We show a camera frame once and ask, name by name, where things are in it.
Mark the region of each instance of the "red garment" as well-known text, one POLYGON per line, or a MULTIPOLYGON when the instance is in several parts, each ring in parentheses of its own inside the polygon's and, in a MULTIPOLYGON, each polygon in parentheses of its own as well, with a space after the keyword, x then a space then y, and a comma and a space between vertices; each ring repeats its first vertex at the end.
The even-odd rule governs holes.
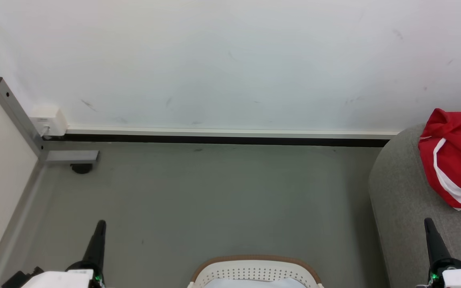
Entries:
POLYGON ((419 151, 430 186, 450 206, 461 208, 461 112, 435 109, 419 140, 419 151))

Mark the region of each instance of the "white electrical socket box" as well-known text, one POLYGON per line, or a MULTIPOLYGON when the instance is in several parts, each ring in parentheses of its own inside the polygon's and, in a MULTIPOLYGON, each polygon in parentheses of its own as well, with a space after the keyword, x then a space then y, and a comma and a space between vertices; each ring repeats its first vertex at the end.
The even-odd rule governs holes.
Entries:
POLYGON ((62 111, 56 106, 35 106, 30 120, 42 136, 63 136, 68 127, 62 111))

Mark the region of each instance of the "gray upholstery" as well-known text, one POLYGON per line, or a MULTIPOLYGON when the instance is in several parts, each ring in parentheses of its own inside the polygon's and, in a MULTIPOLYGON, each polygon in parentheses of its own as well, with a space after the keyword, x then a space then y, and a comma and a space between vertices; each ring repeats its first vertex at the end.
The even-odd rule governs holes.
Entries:
POLYGON ((428 252, 423 220, 432 217, 452 257, 461 260, 461 211, 432 190, 417 143, 424 125, 393 138, 376 160, 369 193, 391 288, 427 281, 428 252))

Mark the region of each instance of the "white cloth in basket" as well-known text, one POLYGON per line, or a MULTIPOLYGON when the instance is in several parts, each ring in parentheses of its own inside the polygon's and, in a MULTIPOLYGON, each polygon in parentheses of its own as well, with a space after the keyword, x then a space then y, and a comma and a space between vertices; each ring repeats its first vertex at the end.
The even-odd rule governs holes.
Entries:
POLYGON ((281 279, 271 282, 235 279, 214 279, 205 288, 305 288, 302 283, 291 279, 281 279))

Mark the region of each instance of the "black caster wheel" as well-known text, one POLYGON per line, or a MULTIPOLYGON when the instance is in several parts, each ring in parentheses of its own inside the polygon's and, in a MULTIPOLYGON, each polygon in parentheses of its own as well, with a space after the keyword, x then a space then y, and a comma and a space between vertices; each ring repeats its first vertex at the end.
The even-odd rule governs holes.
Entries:
POLYGON ((71 164, 72 171, 76 172, 77 174, 86 174, 92 171, 94 167, 93 164, 71 164))

